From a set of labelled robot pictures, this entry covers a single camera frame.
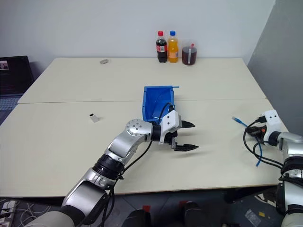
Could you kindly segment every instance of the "white table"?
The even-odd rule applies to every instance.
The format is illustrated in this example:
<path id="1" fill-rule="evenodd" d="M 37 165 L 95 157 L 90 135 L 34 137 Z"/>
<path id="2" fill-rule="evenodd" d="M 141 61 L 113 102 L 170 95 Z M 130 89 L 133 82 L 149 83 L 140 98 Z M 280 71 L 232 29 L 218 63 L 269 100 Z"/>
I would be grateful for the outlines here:
<path id="1" fill-rule="evenodd" d="M 174 85 L 175 100 L 265 98 L 243 60 L 197 59 L 193 66 L 156 58 L 57 58 L 19 103 L 142 101 L 144 86 Z"/>
<path id="2" fill-rule="evenodd" d="M 0 196 L 64 196 L 125 124 L 141 118 L 141 107 L 141 101 L 17 105 L 0 126 Z M 269 101 L 176 101 L 176 107 L 184 120 L 196 125 L 180 129 L 177 141 L 200 147 L 183 153 L 154 143 L 118 182 L 116 193 L 278 183 L 278 169 L 265 164 L 255 167 L 257 160 L 242 142 L 244 128 L 232 120 L 236 116 L 250 123 L 272 109 Z M 101 120 L 93 123 L 90 113 Z M 142 144 L 135 157 L 146 146 Z M 276 160 L 282 157 L 274 149 L 263 154 Z"/>

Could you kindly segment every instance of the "laptop keyboard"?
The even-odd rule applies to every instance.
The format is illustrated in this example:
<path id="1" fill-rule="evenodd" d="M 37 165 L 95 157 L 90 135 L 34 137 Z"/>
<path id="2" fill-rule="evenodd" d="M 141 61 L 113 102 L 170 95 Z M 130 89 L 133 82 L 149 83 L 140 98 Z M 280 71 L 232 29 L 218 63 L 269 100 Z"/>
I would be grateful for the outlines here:
<path id="1" fill-rule="evenodd" d="M 0 110 L 14 109 L 20 98 L 0 98 Z"/>

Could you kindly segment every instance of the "blue plastic container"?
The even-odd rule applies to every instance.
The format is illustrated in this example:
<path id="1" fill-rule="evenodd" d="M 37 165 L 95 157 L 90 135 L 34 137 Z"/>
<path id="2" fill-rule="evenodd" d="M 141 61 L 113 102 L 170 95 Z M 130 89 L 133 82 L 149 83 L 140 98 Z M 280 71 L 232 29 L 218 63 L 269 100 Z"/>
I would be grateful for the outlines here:
<path id="1" fill-rule="evenodd" d="M 145 86 L 142 104 L 143 120 L 158 123 L 160 113 L 166 103 L 174 105 L 173 86 Z M 162 116 L 169 112 L 169 105 Z"/>

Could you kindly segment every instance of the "bottle label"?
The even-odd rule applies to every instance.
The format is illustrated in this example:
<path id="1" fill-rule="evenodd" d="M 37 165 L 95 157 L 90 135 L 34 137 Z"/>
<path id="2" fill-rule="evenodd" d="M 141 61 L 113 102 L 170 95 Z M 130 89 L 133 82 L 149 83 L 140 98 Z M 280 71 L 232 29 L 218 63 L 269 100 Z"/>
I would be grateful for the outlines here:
<path id="1" fill-rule="evenodd" d="M 169 58 L 177 58 L 178 52 L 169 52 Z"/>
<path id="2" fill-rule="evenodd" d="M 167 46 L 165 45 L 165 46 L 158 46 L 158 45 L 156 45 L 157 46 L 157 51 L 158 52 L 166 52 L 167 51 Z"/>

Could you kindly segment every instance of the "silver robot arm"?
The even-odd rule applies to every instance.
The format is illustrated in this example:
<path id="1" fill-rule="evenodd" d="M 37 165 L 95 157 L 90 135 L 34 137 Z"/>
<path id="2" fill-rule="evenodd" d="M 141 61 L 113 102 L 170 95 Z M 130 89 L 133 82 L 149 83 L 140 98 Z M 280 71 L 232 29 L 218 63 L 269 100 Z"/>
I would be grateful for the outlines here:
<path id="1" fill-rule="evenodd" d="M 160 125 L 139 119 L 129 121 L 105 150 L 97 163 L 67 194 L 59 211 L 51 211 L 39 216 L 26 227 L 75 227 L 90 225 L 96 221 L 108 202 L 107 190 L 111 190 L 118 179 L 122 179 L 124 166 L 129 162 L 138 146 L 143 142 L 158 141 L 168 143 L 175 151 L 189 151 L 198 146 L 177 145 L 175 138 L 180 128 L 194 127 L 182 121 L 175 110 L 162 118 Z"/>
<path id="2" fill-rule="evenodd" d="M 303 227 L 303 137 L 281 132 L 282 122 L 276 110 L 263 113 L 266 119 L 265 145 L 283 153 L 282 182 L 277 189 L 277 210 L 284 214 L 282 227 Z"/>

